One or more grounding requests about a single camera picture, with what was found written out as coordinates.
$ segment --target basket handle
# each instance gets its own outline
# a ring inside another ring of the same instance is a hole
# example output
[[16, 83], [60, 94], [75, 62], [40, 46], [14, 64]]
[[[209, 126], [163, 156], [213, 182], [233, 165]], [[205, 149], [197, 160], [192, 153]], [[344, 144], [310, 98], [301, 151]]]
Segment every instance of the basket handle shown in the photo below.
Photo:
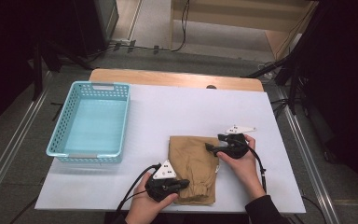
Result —
[[96, 159], [97, 154], [69, 154], [69, 158], [75, 158], [75, 159]]
[[108, 82], [92, 82], [91, 87], [97, 91], [112, 91], [115, 89], [115, 84]]

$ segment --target folded brown fabric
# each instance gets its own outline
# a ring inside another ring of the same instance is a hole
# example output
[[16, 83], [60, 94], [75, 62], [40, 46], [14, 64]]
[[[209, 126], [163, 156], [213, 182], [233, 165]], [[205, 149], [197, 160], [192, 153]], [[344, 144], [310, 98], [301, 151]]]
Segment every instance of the folded brown fabric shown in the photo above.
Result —
[[189, 186], [179, 192], [175, 203], [212, 204], [219, 159], [208, 152], [205, 143], [219, 145], [215, 137], [171, 136], [168, 158], [177, 179], [188, 179]]

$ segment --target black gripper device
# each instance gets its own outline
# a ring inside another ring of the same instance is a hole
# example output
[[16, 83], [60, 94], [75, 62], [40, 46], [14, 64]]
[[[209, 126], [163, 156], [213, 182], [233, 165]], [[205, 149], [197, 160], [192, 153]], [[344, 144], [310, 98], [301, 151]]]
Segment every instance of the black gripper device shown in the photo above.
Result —
[[145, 188], [147, 189], [147, 194], [150, 196], [150, 198], [159, 203], [168, 195], [172, 193], [178, 193], [179, 190], [187, 188], [189, 183], [190, 181], [187, 179], [154, 179], [151, 175], [147, 180]]
[[217, 138], [219, 139], [219, 141], [227, 142], [227, 146], [215, 147], [214, 145], [205, 143], [206, 149], [212, 152], [215, 157], [217, 156], [217, 152], [222, 151], [228, 154], [229, 157], [237, 160], [243, 157], [249, 151], [249, 146], [243, 133], [235, 133], [228, 135], [218, 134]]

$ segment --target metal frame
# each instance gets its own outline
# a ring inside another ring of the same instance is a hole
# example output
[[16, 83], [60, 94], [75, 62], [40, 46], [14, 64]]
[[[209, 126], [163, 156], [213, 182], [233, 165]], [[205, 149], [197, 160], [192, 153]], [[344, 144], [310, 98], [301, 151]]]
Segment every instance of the metal frame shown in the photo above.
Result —
[[[281, 99], [287, 99], [286, 92], [282, 87], [277, 88], [278, 95]], [[313, 189], [315, 190], [316, 197], [318, 198], [319, 205], [324, 212], [327, 223], [339, 224], [339, 218], [330, 199], [329, 193], [326, 186], [321, 178], [319, 170], [313, 160], [310, 148], [307, 144], [304, 134], [301, 131], [300, 125], [298, 123], [296, 115], [290, 111], [289, 108], [285, 108], [285, 114], [287, 120], [289, 121], [290, 127], [292, 128], [293, 135], [295, 136], [298, 149], [300, 151], [301, 157], [304, 161], [304, 164], [307, 168], [307, 173], [310, 176], [310, 182], [312, 183]]]
[[2, 153], [2, 156], [0, 158], [0, 184], [5, 177], [5, 174], [10, 167], [10, 164], [13, 162], [14, 157], [16, 156], [25, 135], [28, 133], [28, 130], [34, 122], [34, 118], [36, 117], [41, 105], [45, 101], [51, 80], [52, 74], [51, 72], [47, 72], [44, 78], [46, 88], [42, 91], [40, 96], [35, 101], [32, 101], [30, 103], [28, 110], [22, 118], [19, 127], [17, 128], [16, 132], [14, 132], [13, 136], [10, 139], [10, 142], [7, 144], [5, 151]]

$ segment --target black sleeve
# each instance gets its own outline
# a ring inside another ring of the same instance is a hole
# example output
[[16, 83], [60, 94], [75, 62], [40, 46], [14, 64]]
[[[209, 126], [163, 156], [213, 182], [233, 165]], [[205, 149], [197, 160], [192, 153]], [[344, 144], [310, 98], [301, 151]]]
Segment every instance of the black sleeve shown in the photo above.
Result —
[[289, 220], [278, 212], [269, 195], [248, 203], [245, 209], [252, 224], [290, 224]]
[[127, 222], [124, 217], [120, 215], [112, 222], [112, 224], [127, 224]]

